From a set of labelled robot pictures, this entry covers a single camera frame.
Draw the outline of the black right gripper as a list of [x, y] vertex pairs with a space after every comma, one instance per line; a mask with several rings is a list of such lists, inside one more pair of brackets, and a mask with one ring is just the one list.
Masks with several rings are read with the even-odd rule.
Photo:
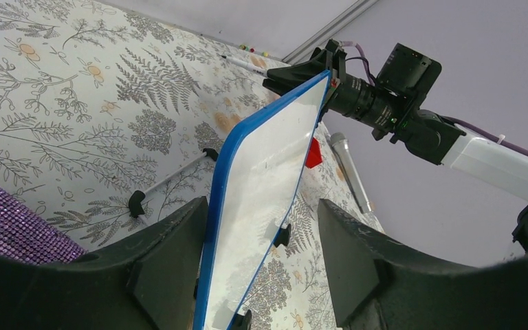
[[348, 114], [351, 112], [351, 105], [347, 101], [345, 91], [346, 56], [347, 53], [341, 44], [331, 39], [325, 48], [317, 47], [306, 62], [268, 70], [262, 86], [283, 96], [318, 74], [328, 71], [329, 87], [324, 97], [322, 112], [332, 110], [340, 114]]

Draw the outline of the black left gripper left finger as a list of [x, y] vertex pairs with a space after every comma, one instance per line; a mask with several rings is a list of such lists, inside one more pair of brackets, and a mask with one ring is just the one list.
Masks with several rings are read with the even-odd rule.
[[208, 202], [71, 263], [0, 257], [0, 329], [186, 329]]

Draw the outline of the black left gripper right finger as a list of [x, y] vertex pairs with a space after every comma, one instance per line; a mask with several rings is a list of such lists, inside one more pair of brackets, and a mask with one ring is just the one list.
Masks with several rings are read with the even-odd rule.
[[528, 329], [528, 254], [470, 267], [415, 250], [318, 204], [333, 312], [342, 329]]

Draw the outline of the blue framed whiteboard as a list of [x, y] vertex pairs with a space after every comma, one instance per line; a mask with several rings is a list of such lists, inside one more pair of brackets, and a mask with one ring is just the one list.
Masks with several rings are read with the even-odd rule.
[[134, 267], [132, 294], [153, 329], [248, 329], [239, 316], [294, 202], [331, 75], [323, 71], [237, 124], [209, 198]]

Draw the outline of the green whiteboard marker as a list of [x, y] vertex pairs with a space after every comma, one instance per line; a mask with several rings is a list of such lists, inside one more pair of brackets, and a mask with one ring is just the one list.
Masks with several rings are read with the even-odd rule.
[[241, 67], [243, 69], [246, 69], [248, 70], [249, 72], [253, 72], [255, 74], [258, 74], [262, 77], [267, 77], [267, 70], [266, 69], [263, 69], [263, 68], [260, 68], [254, 64], [251, 64], [251, 63], [248, 63], [244, 60], [240, 60], [240, 59], [237, 59], [237, 58], [234, 58], [234, 57], [231, 57], [231, 56], [228, 56], [228, 55], [220, 55], [220, 57], [226, 61], [228, 61], [229, 63], [232, 63], [233, 65], [236, 65], [238, 67]]

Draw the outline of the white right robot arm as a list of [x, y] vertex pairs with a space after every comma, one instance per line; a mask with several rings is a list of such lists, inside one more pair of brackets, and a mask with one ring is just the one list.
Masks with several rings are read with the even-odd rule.
[[396, 44], [377, 75], [347, 72], [348, 43], [330, 40], [306, 62], [269, 69], [263, 86], [282, 96], [322, 72], [330, 75], [322, 112], [334, 111], [369, 126], [375, 140], [389, 137], [412, 155], [467, 173], [527, 202], [513, 240], [528, 253], [528, 150], [463, 120], [422, 108], [441, 64]]

